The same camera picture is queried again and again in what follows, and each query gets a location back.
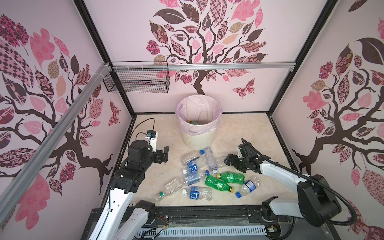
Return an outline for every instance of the white trash can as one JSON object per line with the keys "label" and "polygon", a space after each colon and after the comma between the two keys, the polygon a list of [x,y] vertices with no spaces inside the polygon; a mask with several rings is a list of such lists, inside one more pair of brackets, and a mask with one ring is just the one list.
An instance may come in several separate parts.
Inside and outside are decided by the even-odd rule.
{"label": "white trash can", "polygon": [[212,97],[199,94],[181,100],[176,106],[176,117],[186,146],[192,150],[211,146],[222,114],[220,103]]}

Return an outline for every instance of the wire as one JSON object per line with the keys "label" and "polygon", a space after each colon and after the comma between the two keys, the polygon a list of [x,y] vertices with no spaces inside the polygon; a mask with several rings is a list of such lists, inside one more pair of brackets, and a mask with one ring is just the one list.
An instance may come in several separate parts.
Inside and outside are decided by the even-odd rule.
{"label": "wire", "polygon": [[284,169],[284,170],[287,170],[288,172],[291,172],[291,173],[293,173],[293,174],[295,174],[295,175],[297,175],[297,176],[299,176],[299,177],[302,177],[302,178],[304,178],[304,179],[306,179],[306,180],[312,182],[312,183],[315,184],[315,185],[318,185],[318,186],[324,188],[325,190],[327,190],[327,191],[329,191],[330,193],[332,193],[333,195],[335,195],[338,199],[340,199],[340,200],[347,206],[348,210],[351,212],[351,219],[349,219],[348,221],[344,221],[344,222],[339,222],[339,221],[332,221],[332,220],[329,220],[328,223],[333,224],[333,225],[339,225],[339,226],[349,226],[349,225],[352,225],[352,224],[356,223],[356,221],[357,221],[356,211],[353,209],[352,205],[347,201],[347,199],[345,199],[342,195],[340,195],[339,193],[337,193],[337,192],[336,192],[335,190],[333,190],[332,188],[328,187],[327,185],[322,184],[321,182],[319,182],[319,181],[317,181],[317,180],[315,180],[315,179],[312,179],[312,178],[310,178],[310,177],[307,177],[307,176],[303,175],[302,173],[297,172],[297,171],[295,171],[295,170],[293,170],[293,169],[290,169],[290,168],[288,168],[288,167],[285,167],[285,166],[283,166],[283,165],[281,165],[281,164],[278,164],[277,162],[273,162],[272,160],[270,160],[270,159],[264,157],[264,155],[262,155],[259,151],[257,151],[256,148],[254,148],[254,147],[252,147],[252,148],[255,150],[255,152],[256,152],[257,154],[260,155],[260,157],[262,157],[262,158],[263,158],[264,160],[266,160],[267,162],[269,162],[269,163],[271,163],[271,164],[273,164],[273,165],[275,165],[275,166],[278,166],[278,167],[280,167],[280,168],[282,168],[282,169]]}

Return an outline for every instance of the beige floor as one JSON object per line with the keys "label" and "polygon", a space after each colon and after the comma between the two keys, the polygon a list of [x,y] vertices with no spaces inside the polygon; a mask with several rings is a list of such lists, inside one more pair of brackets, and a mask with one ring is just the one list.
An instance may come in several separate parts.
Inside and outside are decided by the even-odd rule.
{"label": "beige floor", "polygon": [[[163,149],[169,145],[169,158],[167,163],[153,163],[145,173],[145,179],[141,183],[137,194],[133,200],[135,205],[141,199],[155,202],[154,195],[160,192],[164,185],[173,178],[182,176],[181,169],[184,166],[181,163],[181,156],[191,150],[185,146],[180,130],[177,125],[174,114],[165,115],[138,115],[135,126],[147,118],[154,118],[155,130],[159,133],[157,140],[157,149]],[[147,132],[152,129],[153,122],[149,120],[141,124],[132,134],[131,142],[138,132]],[[137,139],[144,139],[143,134],[139,134]],[[272,129],[266,114],[223,114],[222,123],[219,127],[214,143],[211,148],[215,157],[226,156],[229,153],[237,154],[236,147],[241,144],[241,138],[258,149],[261,153],[270,156],[280,164],[289,167],[288,161],[280,146],[280,143]],[[239,172],[232,166],[219,168],[219,172],[232,171]],[[185,206],[185,205],[243,205],[243,204],[261,204],[264,200],[272,197],[297,197],[285,185],[279,183],[273,178],[247,171],[247,177],[256,175],[260,179],[260,187],[249,194],[238,199],[234,193],[220,192],[212,189],[212,200],[191,200],[187,196],[181,194],[181,190],[174,195],[164,198],[161,202],[156,203],[158,206]],[[206,187],[204,182],[195,184],[199,187]],[[235,188],[235,192],[239,189],[239,185],[230,184]]]}

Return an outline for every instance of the aluminum rail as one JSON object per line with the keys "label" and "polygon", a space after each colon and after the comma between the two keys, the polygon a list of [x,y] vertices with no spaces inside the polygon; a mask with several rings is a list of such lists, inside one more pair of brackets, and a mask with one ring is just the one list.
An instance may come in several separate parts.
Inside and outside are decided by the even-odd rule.
{"label": "aluminum rail", "polygon": [[87,100],[91,97],[93,91],[109,73],[110,68],[108,63],[103,63],[92,76],[89,83],[83,88],[81,94],[76,98],[68,111],[60,118],[59,122],[53,128],[50,134],[46,137],[43,143],[37,148],[35,154],[24,165],[22,170],[7,187],[0,197],[0,225],[8,218],[9,214],[24,195],[25,191],[30,187],[35,180],[36,175],[41,170],[41,167],[47,161],[64,133],[68,130],[71,123],[74,121],[80,110],[84,107]]}
{"label": "aluminum rail", "polygon": [[[151,69],[166,68],[166,65],[123,65],[124,62],[114,62],[113,69]],[[198,63],[198,64],[168,64],[168,70],[205,70],[205,69],[251,69],[251,68],[294,68],[295,62],[264,62],[264,63]]]}

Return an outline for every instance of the wire basket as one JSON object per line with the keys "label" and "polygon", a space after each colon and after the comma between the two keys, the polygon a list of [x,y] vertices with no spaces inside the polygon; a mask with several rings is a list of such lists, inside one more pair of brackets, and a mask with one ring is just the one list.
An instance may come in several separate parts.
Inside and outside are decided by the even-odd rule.
{"label": "wire basket", "polygon": [[137,62],[152,62],[154,65],[129,65],[114,68],[113,72],[109,72],[104,78],[104,85],[108,92],[168,93],[170,77],[167,62]]}

